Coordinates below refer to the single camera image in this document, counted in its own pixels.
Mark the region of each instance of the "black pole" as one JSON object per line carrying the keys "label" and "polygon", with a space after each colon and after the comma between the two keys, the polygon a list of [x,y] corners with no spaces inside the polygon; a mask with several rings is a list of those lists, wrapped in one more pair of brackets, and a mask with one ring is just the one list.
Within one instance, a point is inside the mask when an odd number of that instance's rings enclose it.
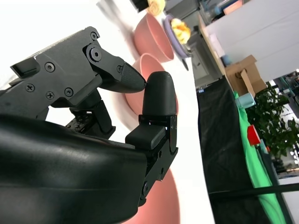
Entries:
{"label": "black pole", "polygon": [[236,197],[251,197],[257,195],[275,194],[290,191],[299,191],[299,183],[284,184],[271,187],[243,189],[234,191],[221,191],[210,193],[210,200],[218,200],[225,198],[236,198]]}

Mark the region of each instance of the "green cloth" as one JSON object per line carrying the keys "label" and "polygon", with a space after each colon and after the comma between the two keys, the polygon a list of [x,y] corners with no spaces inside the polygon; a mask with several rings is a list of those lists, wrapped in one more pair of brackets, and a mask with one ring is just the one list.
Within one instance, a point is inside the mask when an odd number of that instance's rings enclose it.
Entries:
{"label": "green cloth", "polygon": [[[250,126],[248,122],[247,113],[244,109],[239,109],[239,120],[241,138],[243,143],[243,149],[245,152],[245,158],[247,163],[248,173],[250,175],[252,184],[255,188],[272,186],[271,180],[268,177],[264,164],[260,160],[260,155],[256,151],[254,146],[251,146],[247,138],[247,129]],[[263,206],[264,211],[268,215],[271,223],[273,224],[285,224],[285,217],[282,213],[281,207],[278,203],[275,194],[261,195],[259,200]]]}

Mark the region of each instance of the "white tabletop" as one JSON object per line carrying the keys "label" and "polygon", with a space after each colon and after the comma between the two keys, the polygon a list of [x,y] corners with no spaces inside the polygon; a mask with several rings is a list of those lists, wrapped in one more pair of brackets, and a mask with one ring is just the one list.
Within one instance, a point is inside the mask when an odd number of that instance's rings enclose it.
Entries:
{"label": "white tabletop", "polygon": [[[145,12],[137,14],[129,0],[117,0],[117,5],[126,28],[134,29]],[[98,41],[106,51],[130,64],[137,56],[132,45],[132,33],[124,32],[108,20],[93,0],[2,0],[0,21],[0,87],[14,75],[9,68],[11,65],[88,26],[97,29],[100,34]],[[181,223],[213,224],[200,153],[198,104],[192,63],[190,59],[186,62],[189,71],[177,56],[173,61],[163,64],[172,75],[179,105],[179,152],[171,170],[178,190]],[[99,92],[116,126],[110,139],[124,142],[125,136],[138,125],[137,116],[127,105],[123,94],[102,89]],[[66,125],[71,119],[72,114],[68,109],[51,109],[47,118],[61,125]]]}

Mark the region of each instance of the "green plant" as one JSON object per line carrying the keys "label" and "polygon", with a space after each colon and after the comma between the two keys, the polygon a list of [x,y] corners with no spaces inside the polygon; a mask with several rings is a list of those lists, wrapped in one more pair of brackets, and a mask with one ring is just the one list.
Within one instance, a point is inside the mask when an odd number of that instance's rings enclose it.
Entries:
{"label": "green plant", "polygon": [[293,148],[299,133],[294,119],[288,120],[286,125],[281,118],[288,98],[278,95],[267,83],[267,88],[257,93],[255,100],[256,105],[246,109],[249,123],[255,126],[260,138],[264,139],[275,157],[286,156],[287,148]]}

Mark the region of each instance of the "pink plate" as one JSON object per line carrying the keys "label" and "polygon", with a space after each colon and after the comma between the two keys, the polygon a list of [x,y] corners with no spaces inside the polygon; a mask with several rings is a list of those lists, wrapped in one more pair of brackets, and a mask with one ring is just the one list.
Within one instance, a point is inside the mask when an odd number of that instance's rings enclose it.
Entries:
{"label": "pink plate", "polygon": [[171,170],[162,182],[156,181],[146,197],[146,203],[124,224],[179,224],[178,191]]}

